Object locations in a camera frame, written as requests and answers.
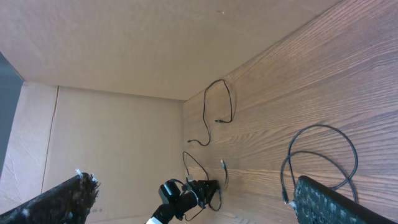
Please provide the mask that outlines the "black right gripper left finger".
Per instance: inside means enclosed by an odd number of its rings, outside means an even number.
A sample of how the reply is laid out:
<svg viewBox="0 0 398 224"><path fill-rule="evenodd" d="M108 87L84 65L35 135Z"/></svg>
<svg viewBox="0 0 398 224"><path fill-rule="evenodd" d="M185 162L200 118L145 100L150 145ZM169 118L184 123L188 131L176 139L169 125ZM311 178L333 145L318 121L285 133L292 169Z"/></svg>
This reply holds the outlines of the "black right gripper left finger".
<svg viewBox="0 0 398 224"><path fill-rule="evenodd" d="M1 214L1 224L85 224L100 183L93 174L76 176Z"/></svg>

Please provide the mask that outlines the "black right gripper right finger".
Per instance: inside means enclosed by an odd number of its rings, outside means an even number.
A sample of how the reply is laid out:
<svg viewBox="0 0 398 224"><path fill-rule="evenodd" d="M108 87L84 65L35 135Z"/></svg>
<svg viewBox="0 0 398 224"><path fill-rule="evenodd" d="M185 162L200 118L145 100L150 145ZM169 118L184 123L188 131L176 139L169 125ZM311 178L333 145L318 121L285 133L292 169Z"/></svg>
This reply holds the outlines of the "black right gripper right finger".
<svg viewBox="0 0 398 224"><path fill-rule="evenodd" d="M304 175L293 202L299 224L396 224Z"/></svg>

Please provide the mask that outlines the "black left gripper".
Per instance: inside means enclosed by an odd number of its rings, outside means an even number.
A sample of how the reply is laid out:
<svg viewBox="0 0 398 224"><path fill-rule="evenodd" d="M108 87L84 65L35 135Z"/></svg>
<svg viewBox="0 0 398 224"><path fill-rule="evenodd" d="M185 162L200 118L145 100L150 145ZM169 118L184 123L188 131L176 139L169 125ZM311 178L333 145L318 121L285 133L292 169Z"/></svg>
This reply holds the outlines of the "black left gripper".
<svg viewBox="0 0 398 224"><path fill-rule="evenodd" d="M217 180L192 180L187 182L187 189L193 191L200 207L211 203L214 194L220 189Z"/></svg>

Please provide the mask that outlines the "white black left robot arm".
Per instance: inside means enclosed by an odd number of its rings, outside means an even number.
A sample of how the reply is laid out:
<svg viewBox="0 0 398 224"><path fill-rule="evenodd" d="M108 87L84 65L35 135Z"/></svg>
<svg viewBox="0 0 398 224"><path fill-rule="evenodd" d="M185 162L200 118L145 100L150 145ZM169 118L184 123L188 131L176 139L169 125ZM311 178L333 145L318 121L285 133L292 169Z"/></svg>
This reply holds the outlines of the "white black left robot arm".
<svg viewBox="0 0 398 224"><path fill-rule="evenodd" d="M152 214L146 224L168 224L173 218L187 222L186 213L200 207L200 211L194 215L195 218L206 207L214 211L211 201L216 193L221 195L221 188L217 180L187 180L183 183L177 179L170 179L159 187L159 195L162 204Z"/></svg>

